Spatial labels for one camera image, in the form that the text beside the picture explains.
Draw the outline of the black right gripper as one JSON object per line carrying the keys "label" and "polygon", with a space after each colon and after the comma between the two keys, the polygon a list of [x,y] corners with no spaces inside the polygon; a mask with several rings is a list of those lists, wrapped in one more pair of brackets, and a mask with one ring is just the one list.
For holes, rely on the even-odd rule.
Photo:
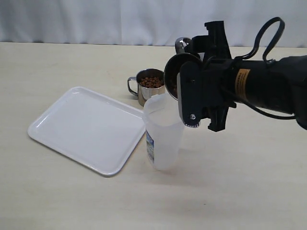
{"label": "black right gripper", "polygon": [[[224,21],[211,21],[204,24],[208,34],[198,35],[191,40],[191,52],[203,53],[203,60],[210,57],[231,59],[231,53],[224,29]],[[236,107],[235,102],[222,90],[223,69],[199,69],[194,62],[181,66],[177,76],[177,92],[180,86],[189,81],[196,81],[201,86],[201,96],[179,98],[178,110],[182,123],[191,128],[199,127],[202,119],[210,119],[208,129],[214,132],[225,130],[229,107]]]}

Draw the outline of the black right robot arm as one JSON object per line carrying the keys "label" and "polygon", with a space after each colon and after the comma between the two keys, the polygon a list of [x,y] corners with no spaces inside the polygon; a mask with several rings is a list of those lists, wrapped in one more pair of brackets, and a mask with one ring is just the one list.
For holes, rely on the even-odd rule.
{"label": "black right robot arm", "polygon": [[184,125],[198,127],[210,119],[209,130],[225,129],[229,108],[238,103],[269,118],[295,120],[307,127],[307,57],[268,59],[285,28],[280,17],[268,20],[253,49],[235,58],[204,58],[184,62],[177,75],[179,115]]}

